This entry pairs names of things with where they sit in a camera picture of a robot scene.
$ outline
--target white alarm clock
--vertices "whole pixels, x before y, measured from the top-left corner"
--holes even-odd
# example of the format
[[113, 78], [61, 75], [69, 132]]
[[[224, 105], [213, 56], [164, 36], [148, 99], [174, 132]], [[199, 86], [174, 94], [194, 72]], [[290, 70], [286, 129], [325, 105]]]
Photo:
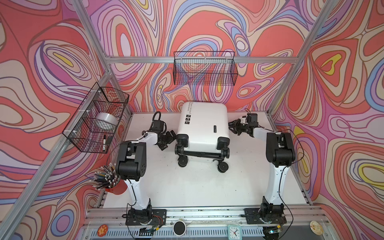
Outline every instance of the white alarm clock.
[[241, 227], [236, 225], [228, 225], [228, 239], [242, 240]]

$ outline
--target red sticker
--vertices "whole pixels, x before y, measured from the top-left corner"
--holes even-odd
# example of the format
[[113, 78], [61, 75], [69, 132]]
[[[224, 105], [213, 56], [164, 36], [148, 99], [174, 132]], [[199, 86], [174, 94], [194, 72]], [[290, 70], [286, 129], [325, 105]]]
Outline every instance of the red sticker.
[[97, 230], [97, 236], [103, 237], [103, 236], [105, 236], [107, 234], [107, 232], [108, 232], [108, 226], [103, 224]]

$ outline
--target psychedelic wallpaper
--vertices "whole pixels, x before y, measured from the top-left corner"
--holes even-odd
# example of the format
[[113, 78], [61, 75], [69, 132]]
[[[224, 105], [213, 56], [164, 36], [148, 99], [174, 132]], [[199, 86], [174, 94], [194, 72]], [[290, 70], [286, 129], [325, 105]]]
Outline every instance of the psychedelic wallpaper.
[[[0, 1], [0, 221], [103, 73], [70, 2]], [[74, 238], [106, 157], [68, 147], [13, 239]]]
[[273, 114], [340, 239], [384, 239], [383, 43], [383, 1], [339, 1]]
[[[236, 56], [296, 56], [322, 0], [97, 0], [86, 3], [109, 56], [173, 56], [233, 50]], [[180, 111], [186, 101], [264, 111], [290, 64], [237, 65], [233, 86], [175, 86], [173, 64], [115, 64], [133, 111]]]

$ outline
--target black wire basket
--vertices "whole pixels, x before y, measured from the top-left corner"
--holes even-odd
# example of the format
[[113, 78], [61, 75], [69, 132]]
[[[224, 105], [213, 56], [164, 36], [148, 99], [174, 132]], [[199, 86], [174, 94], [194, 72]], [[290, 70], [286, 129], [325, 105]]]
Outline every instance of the black wire basket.
[[175, 85], [234, 86], [238, 76], [233, 51], [175, 51]]
[[70, 131], [66, 130], [69, 121], [63, 134], [81, 152], [107, 153], [128, 104], [129, 95], [116, 88], [96, 87], [95, 96], [79, 121]]

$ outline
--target red pencil holder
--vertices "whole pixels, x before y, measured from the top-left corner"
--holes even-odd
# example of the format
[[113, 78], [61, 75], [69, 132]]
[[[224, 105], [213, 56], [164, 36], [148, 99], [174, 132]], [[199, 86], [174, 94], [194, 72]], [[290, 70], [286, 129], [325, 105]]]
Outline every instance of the red pencil holder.
[[120, 179], [120, 181], [118, 182], [118, 184], [116, 184], [116, 186], [114, 186], [112, 188], [106, 188], [105, 191], [111, 192], [115, 195], [120, 195], [123, 192], [125, 192], [125, 190], [127, 190], [127, 188], [128, 188], [128, 186], [125, 183], [125, 181]]

